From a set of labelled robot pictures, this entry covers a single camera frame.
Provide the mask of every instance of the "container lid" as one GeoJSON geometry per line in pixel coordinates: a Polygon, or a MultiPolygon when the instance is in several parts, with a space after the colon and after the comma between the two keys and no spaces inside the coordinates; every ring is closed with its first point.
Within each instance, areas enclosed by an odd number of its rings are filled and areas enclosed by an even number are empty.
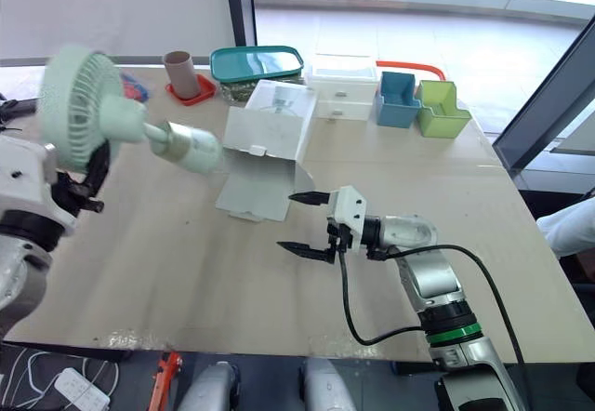
{"type": "Polygon", "coordinates": [[[369,56],[315,55],[311,79],[376,83],[376,63],[369,56]]]}
{"type": "Polygon", "coordinates": [[[291,46],[235,46],[211,53],[211,73],[221,83],[238,83],[300,73],[304,61],[291,46]]]}

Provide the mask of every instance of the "teal plastic container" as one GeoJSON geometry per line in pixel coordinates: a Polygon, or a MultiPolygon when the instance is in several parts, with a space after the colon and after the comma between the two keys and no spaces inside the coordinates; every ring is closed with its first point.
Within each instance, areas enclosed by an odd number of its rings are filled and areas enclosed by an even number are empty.
{"type": "Polygon", "coordinates": [[[454,139],[471,119],[471,113],[456,107],[452,81],[420,81],[416,98],[421,101],[417,116],[424,137],[454,139]]]}
{"type": "Polygon", "coordinates": [[[291,46],[234,46],[211,53],[211,74],[220,83],[239,83],[301,73],[304,61],[291,46]]]}
{"type": "Polygon", "coordinates": [[[410,73],[382,72],[380,89],[376,93],[379,126],[408,128],[421,107],[413,94],[416,78],[410,73]]]}

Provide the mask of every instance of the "small drawer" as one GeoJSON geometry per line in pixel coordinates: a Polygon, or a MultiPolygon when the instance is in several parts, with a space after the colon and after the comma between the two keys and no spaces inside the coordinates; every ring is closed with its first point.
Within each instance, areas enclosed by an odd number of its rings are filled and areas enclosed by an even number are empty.
{"type": "Polygon", "coordinates": [[[314,113],[319,118],[336,118],[337,120],[367,121],[372,112],[372,103],[318,101],[314,113]]]}
{"type": "Polygon", "coordinates": [[[341,81],[310,81],[320,101],[371,103],[376,93],[376,84],[344,83],[341,81]]]}

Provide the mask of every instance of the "red coaster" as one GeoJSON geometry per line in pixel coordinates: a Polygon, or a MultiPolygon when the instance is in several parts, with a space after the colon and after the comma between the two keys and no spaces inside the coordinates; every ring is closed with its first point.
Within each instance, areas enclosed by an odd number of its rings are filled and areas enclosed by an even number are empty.
{"type": "Polygon", "coordinates": [[[204,101],[205,99],[209,99],[215,95],[215,90],[217,88],[213,83],[198,73],[196,74],[196,79],[198,79],[198,85],[201,87],[201,93],[197,97],[190,99],[179,98],[178,95],[176,95],[176,92],[174,92],[174,87],[172,87],[171,84],[165,86],[165,90],[167,90],[176,101],[181,102],[185,106],[192,106],[197,102],[204,101]]]}

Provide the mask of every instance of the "white drawer organizer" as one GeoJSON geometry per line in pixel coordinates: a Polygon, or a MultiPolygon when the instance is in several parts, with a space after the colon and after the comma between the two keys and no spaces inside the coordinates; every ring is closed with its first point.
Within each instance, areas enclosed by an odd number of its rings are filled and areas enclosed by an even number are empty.
{"type": "Polygon", "coordinates": [[[372,58],[315,55],[306,80],[318,93],[317,117],[366,121],[370,116],[378,84],[372,58]]]}

